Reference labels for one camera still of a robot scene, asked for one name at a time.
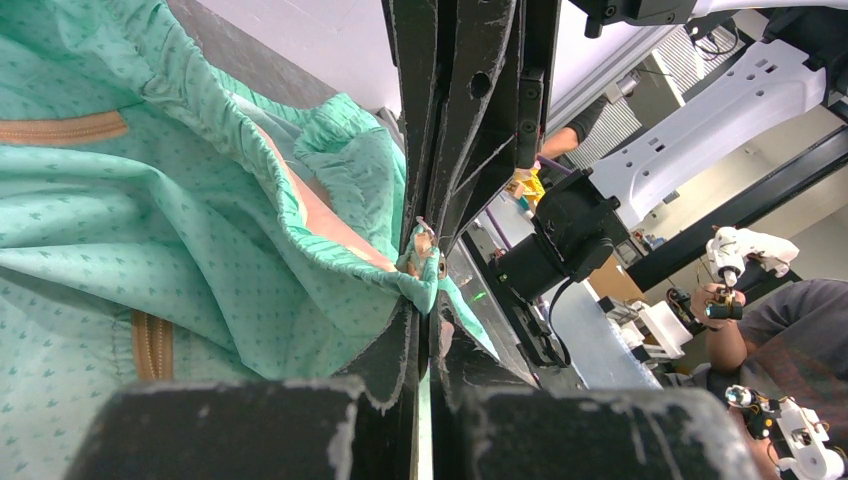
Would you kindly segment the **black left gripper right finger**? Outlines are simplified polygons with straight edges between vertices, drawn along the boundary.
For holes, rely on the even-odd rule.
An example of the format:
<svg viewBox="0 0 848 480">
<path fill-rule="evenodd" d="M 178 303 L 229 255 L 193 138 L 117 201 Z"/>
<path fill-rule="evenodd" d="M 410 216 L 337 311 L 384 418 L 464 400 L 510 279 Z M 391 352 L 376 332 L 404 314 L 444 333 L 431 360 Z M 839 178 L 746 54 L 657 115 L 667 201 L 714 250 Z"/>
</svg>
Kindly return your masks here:
<svg viewBox="0 0 848 480">
<path fill-rule="evenodd" d="M 456 320 L 433 314 L 432 460 L 437 479 L 755 479 L 734 422 L 709 393 L 662 389 L 638 367 L 591 291 L 554 313 L 572 366 L 514 374 Z"/>
</svg>

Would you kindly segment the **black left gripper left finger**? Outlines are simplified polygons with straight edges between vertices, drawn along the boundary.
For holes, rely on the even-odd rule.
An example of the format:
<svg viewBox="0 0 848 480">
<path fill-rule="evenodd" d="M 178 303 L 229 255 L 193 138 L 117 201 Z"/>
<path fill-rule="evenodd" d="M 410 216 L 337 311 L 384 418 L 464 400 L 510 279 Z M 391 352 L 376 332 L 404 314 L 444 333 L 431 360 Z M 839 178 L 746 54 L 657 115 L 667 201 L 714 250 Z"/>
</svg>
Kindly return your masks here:
<svg viewBox="0 0 848 480">
<path fill-rule="evenodd" d="M 419 316 L 325 379 L 155 382 L 104 405 L 70 479 L 413 479 Z"/>
</svg>

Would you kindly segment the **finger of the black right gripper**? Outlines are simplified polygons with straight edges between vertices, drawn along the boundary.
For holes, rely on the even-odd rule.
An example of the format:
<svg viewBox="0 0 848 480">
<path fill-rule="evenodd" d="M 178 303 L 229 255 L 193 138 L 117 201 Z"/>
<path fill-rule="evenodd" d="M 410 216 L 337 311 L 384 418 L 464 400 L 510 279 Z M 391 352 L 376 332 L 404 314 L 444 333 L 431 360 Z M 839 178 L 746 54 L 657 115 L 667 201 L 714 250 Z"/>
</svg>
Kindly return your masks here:
<svg viewBox="0 0 848 480">
<path fill-rule="evenodd" d="M 558 1 L 454 6 L 424 216 L 443 253 L 536 151 L 561 13 Z"/>
<path fill-rule="evenodd" d="M 402 214 L 402 238 L 406 239 L 418 216 L 436 232 L 441 231 L 436 216 L 446 195 L 435 191 L 433 154 L 449 90 L 457 3 L 385 1 L 383 11 L 401 94 L 398 125 L 404 134 L 406 156 Z"/>
</svg>

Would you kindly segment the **orange and teal jacket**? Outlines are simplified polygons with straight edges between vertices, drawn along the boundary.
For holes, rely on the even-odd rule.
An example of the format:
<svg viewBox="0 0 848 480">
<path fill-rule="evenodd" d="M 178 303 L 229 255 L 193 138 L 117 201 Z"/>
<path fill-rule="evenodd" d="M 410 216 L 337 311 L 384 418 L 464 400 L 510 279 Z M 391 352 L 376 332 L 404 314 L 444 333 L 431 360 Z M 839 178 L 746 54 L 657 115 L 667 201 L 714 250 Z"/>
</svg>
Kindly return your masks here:
<svg viewBox="0 0 848 480">
<path fill-rule="evenodd" d="M 137 381 L 323 378 L 438 292 L 406 160 L 338 94 L 210 65 L 163 1 L 1 5 L 1 475 L 57 479 Z"/>
</svg>

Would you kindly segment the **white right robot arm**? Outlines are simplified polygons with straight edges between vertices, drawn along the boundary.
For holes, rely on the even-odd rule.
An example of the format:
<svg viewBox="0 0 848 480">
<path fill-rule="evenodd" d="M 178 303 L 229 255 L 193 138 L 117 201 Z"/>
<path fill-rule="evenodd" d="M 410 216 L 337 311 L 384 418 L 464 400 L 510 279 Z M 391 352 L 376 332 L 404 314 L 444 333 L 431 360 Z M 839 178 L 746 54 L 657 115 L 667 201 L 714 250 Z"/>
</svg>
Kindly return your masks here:
<svg viewBox="0 0 848 480">
<path fill-rule="evenodd" d="M 721 78 L 623 149 L 547 194 L 533 232 L 481 259 L 486 281 L 537 367 L 567 348 L 532 303 L 600 267 L 661 199 L 752 137 L 847 90 L 847 5 L 767 1 L 763 38 Z M 387 1 L 403 107 L 408 187 L 402 229 L 417 220 L 451 249 L 531 166 L 551 91 L 556 1 Z"/>
</svg>

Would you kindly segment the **operator hand holding controller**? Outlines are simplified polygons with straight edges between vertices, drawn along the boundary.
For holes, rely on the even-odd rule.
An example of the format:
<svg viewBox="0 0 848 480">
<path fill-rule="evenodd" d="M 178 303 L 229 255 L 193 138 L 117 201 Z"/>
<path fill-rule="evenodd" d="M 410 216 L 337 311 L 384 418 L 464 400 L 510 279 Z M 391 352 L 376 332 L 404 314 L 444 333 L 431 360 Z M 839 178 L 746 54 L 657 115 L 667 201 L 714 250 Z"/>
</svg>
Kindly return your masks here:
<svg viewBox="0 0 848 480">
<path fill-rule="evenodd" d="M 741 320 L 746 303 L 741 291 L 724 284 L 710 283 L 693 291 L 690 310 L 701 324 L 717 330 L 728 322 Z"/>
</svg>

